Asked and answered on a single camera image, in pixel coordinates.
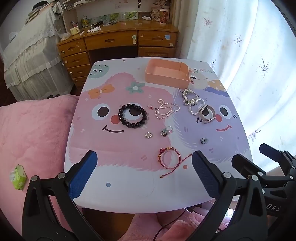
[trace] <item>pink plush fabric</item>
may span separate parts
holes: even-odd
[[[30,179],[55,177],[63,171],[66,144],[78,96],[21,101],[0,108],[0,209],[22,234],[24,190],[15,190],[9,173],[17,164]],[[65,228],[69,228],[57,205],[53,206]]]
[[[157,232],[177,218],[183,210],[165,213],[136,214],[127,232],[118,241],[152,241]],[[156,241],[185,241],[198,227],[204,216],[186,211],[179,220],[164,228]],[[221,223],[220,229],[225,229],[226,223]]]

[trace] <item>pink cartoon monster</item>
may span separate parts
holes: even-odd
[[[140,171],[164,169],[157,161],[158,154],[161,148],[171,146],[170,140],[160,135],[164,120],[157,119],[154,109],[147,108],[149,104],[158,107],[158,99],[171,103],[173,96],[162,88],[136,82],[128,73],[116,74],[97,88],[82,92],[72,122],[70,161],[77,163],[88,150],[93,150],[98,155],[98,166],[128,166]],[[128,128],[119,121],[118,110],[127,104],[138,105],[147,112],[148,119],[140,128]],[[142,114],[126,109],[123,117],[136,123]],[[146,138],[147,132],[152,132],[153,137]]]

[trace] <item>black bead bracelet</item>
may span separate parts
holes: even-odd
[[[123,112],[125,109],[135,109],[135,110],[138,110],[142,113],[143,117],[142,117],[142,120],[140,122],[137,122],[137,123],[130,123],[130,122],[127,122],[124,118],[123,118]],[[121,123],[129,128],[138,128],[138,127],[141,127],[141,125],[145,124],[146,120],[147,120],[147,112],[141,108],[140,106],[138,105],[135,105],[135,104],[127,104],[127,105],[123,105],[120,109],[119,109],[119,113],[118,113],[118,116],[119,116],[119,120],[121,121]]]

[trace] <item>orange bow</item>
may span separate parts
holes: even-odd
[[[111,84],[109,84],[109,85],[103,86],[102,89],[91,89],[90,91],[88,91],[88,94],[91,99],[95,99],[95,98],[98,98],[100,94],[110,93],[113,90],[115,90],[115,88]]]

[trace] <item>red string bracelet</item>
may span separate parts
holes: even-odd
[[[175,167],[168,167],[166,166],[163,161],[161,160],[161,155],[163,153],[165,153],[166,151],[169,151],[169,150],[172,150],[172,151],[175,151],[179,157],[179,161],[178,161],[178,164],[175,166]],[[166,175],[169,175],[170,173],[172,173],[183,161],[185,161],[188,157],[192,156],[192,153],[189,154],[187,157],[185,157],[183,160],[181,160],[181,155],[180,153],[174,148],[174,147],[168,147],[168,148],[161,148],[159,150],[159,154],[158,154],[158,162],[165,168],[165,169],[169,169],[169,170],[172,170],[171,172],[167,173],[167,174],[164,174],[164,175],[161,175],[160,178],[163,178],[165,177]]]

